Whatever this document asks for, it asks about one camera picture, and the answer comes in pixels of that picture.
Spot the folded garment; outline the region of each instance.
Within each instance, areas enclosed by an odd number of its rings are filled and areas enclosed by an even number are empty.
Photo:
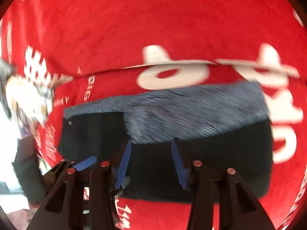
[[[64,118],[105,112],[124,114],[135,144],[209,137],[268,118],[260,85],[248,81],[108,97],[69,107]]]
[[[94,154],[108,160],[125,136],[121,113],[73,116],[64,120],[60,153],[80,161]],[[192,159],[225,171],[232,167],[257,197],[268,191],[272,167],[272,135],[268,119],[219,135],[182,141]],[[152,201],[192,202],[192,191],[182,189],[172,159],[170,142],[133,144],[127,167],[131,177],[124,196]]]
[[[122,113],[96,113],[116,110]],[[257,197],[268,190],[272,135],[257,83],[110,97],[69,108],[64,117],[59,152],[67,160],[93,154],[98,160],[109,159],[125,137],[124,119],[131,139],[146,143],[132,145],[125,197],[192,202],[192,191],[178,182],[170,148],[174,137],[205,165],[220,171],[235,168]]]

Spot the metal screw head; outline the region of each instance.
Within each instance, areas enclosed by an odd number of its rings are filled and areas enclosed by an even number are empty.
[[[201,161],[199,161],[199,160],[193,161],[193,165],[196,166],[196,167],[200,167],[200,166],[202,166],[202,164],[203,163]]]
[[[103,161],[103,162],[100,163],[101,167],[109,167],[109,165],[110,165],[110,162],[108,162],[108,161]]]
[[[228,172],[229,174],[231,174],[231,175],[234,175],[234,174],[235,174],[235,169],[229,168],[229,169],[227,169],[227,172]]]
[[[73,173],[75,173],[76,172],[76,169],[74,169],[74,168],[69,168],[68,170],[67,170],[67,174],[69,174],[69,175],[72,175]]]

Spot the white letter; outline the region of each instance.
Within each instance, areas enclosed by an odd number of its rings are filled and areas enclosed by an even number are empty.
[[[88,79],[88,84],[89,84],[89,85],[94,84],[94,82],[95,82],[95,75],[94,75],[94,76],[89,77],[89,79]]]
[[[285,145],[273,151],[274,163],[284,163],[294,156],[296,150],[296,135],[290,126],[272,126],[274,141],[285,140]]]
[[[158,78],[158,74],[176,70],[177,72],[166,78]],[[160,90],[199,85],[209,77],[209,68],[204,64],[175,64],[158,65],[144,70],[137,78],[137,84],[147,90]]]
[[[84,96],[84,101],[87,101],[88,98],[90,97],[91,91],[86,91],[85,96]]]
[[[303,120],[303,110],[293,106],[293,97],[288,89],[278,91],[274,97],[263,95],[273,123],[299,123]]]

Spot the fabric texture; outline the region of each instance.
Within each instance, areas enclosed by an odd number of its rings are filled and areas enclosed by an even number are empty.
[[[240,82],[115,96],[65,109],[73,115],[123,112],[136,144],[209,137],[268,118],[260,85]]]
[[[15,161],[12,165],[29,203],[40,204],[47,190],[38,167],[37,156],[32,155],[20,162]]]
[[[264,120],[217,136],[182,142],[192,160],[217,171],[234,168],[258,198],[268,191],[272,167],[270,121]],[[183,190],[172,160],[170,142],[132,146],[124,196],[153,201],[193,202],[193,191]]]
[[[36,138],[36,148],[51,166],[62,159],[57,148],[63,109],[156,89],[140,82],[143,74],[147,83],[162,89],[172,88],[166,80],[176,87],[258,80],[270,102],[275,162],[269,193],[261,203],[277,229],[295,208],[294,202],[298,205],[307,158],[307,121],[302,115],[307,108],[307,41],[287,0],[15,0],[2,20],[1,36],[3,59],[16,65],[19,74],[37,83],[61,84],[53,113],[45,128],[39,126]],[[258,55],[262,43],[272,45],[280,56],[274,61],[269,55],[272,69],[263,73],[237,68],[251,62],[262,68]],[[154,60],[172,65],[121,69],[158,64],[146,54],[151,45],[164,51],[162,60],[154,51]],[[218,59],[233,66],[219,66]],[[203,68],[196,64],[183,68],[182,60],[209,60],[215,65],[202,61]],[[289,65],[301,79],[274,71]],[[171,69],[176,73],[169,74]],[[121,198],[119,205],[132,211],[125,224],[131,230],[186,229],[190,212],[188,204]],[[218,219],[213,221],[217,229]]]
[[[94,155],[108,160],[126,136],[121,112],[95,113],[63,119],[59,152],[66,161],[80,162]]]
[[[121,113],[96,113],[64,119],[60,153],[69,161],[83,160],[91,154],[97,155],[100,161],[108,160],[119,149],[125,133],[122,117]],[[257,197],[268,191],[272,166],[272,135],[268,119],[182,143],[191,160],[201,160],[218,171],[229,167],[236,169]],[[124,197],[192,202],[193,191],[183,190],[179,184],[170,142],[133,144],[126,176],[131,182],[124,190]]]

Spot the dark blue fabric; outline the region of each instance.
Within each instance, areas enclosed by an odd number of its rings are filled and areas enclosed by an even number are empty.
[[[108,97],[69,107],[64,118],[105,112],[123,112],[135,144],[215,136],[268,119],[260,85],[248,81]]]

